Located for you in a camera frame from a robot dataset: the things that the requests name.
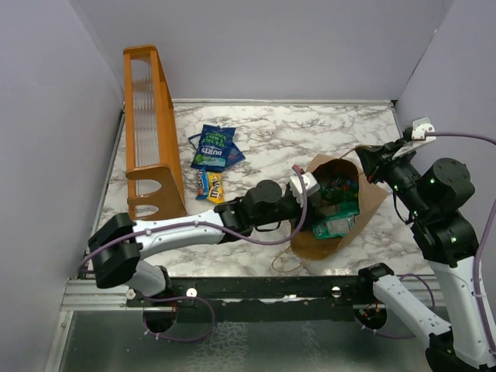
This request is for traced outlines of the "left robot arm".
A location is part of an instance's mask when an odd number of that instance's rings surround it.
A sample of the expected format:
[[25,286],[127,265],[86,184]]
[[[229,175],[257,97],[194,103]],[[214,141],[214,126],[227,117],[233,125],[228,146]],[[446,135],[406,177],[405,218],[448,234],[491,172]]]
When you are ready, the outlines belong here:
[[171,296],[168,276],[163,267],[147,263],[148,257],[189,246],[253,242],[254,231],[283,221],[293,223],[294,231],[305,230],[318,218],[310,197],[319,189],[319,183],[304,174],[292,177],[285,189],[261,181],[243,197],[197,215],[145,221],[119,213],[88,240],[86,261],[92,263],[98,288],[127,285],[151,304],[164,305]]

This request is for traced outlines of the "dark blue snack packet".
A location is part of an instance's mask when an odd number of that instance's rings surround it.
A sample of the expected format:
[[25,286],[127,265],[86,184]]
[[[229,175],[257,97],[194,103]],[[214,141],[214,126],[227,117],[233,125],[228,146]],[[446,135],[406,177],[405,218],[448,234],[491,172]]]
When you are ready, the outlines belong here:
[[201,154],[199,153],[199,150],[198,150],[200,138],[201,138],[200,133],[195,134],[193,136],[190,136],[188,138],[189,143],[195,149],[195,158],[193,160],[193,163],[195,165],[191,166],[194,169],[205,169],[206,171],[223,172],[223,171],[228,170],[231,167],[234,167],[238,163],[243,162],[246,159],[246,157],[243,155],[243,153],[241,152],[239,147],[235,143],[232,143],[229,155],[226,158],[226,164],[224,166],[200,164],[200,160],[202,159]]

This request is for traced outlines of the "small blue candy bar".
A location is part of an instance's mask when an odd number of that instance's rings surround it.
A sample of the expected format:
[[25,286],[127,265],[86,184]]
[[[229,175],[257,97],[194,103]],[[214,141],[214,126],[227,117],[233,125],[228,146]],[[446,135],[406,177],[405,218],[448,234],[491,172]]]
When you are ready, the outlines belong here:
[[205,200],[209,193],[208,172],[205,168],[199,169],[197,173],[197,194],[196,200]]

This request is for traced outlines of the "blue Burts crisps packet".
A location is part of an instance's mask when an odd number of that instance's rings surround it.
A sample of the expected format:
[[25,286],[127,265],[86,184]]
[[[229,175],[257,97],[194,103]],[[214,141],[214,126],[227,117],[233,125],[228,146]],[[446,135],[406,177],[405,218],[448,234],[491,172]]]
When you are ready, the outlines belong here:
[[203,125],[191,168],[223,172],[233,144],[236,129]]

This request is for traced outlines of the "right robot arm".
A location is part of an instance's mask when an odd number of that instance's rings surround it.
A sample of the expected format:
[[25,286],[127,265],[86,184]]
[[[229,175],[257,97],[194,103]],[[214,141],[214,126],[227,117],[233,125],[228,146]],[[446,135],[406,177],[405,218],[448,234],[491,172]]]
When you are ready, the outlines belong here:
[[495,322],[479,273],[482,245],[460,207],[475,187],[465,164],[440,158],[420,174],[403,139],[361,145],[356,154],[370,183],[384,182],[411,215],[411,231],[439,283],[448,320],[424,306],[385,264],[361,269],[357,297],[385,304],[422,343],[433,371],[493,371]]

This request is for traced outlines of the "brown paper bag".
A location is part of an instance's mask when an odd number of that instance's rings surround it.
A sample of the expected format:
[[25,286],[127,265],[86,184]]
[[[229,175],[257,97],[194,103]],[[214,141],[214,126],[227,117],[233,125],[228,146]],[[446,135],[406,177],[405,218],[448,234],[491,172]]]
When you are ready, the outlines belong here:
[[318,154],[306,167],[315,179],[325,187],[338,175],[347,176],[358,184],[357,203],[360,213],[356,216],[354,227],[343,237],[318,239],[313,231],[301,231],[291,239],[288,248],[280,251],[272,260],[270,267],[280,274],[299,270],[309,270],[313,264],[328,264],[337,254],[342,253],[355,243],[367,224],[376,215],[388,192],[367,182],[358,160],[342,155],[332,157]]

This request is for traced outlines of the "yellow M&M's packet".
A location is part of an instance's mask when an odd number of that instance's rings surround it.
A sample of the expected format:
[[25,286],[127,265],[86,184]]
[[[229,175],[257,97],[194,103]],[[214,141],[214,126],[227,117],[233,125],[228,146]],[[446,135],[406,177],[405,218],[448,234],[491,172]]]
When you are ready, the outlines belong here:
[[213,203],[224,202],[223,177],[221,173],[208,172],[208,194],[207,199]]

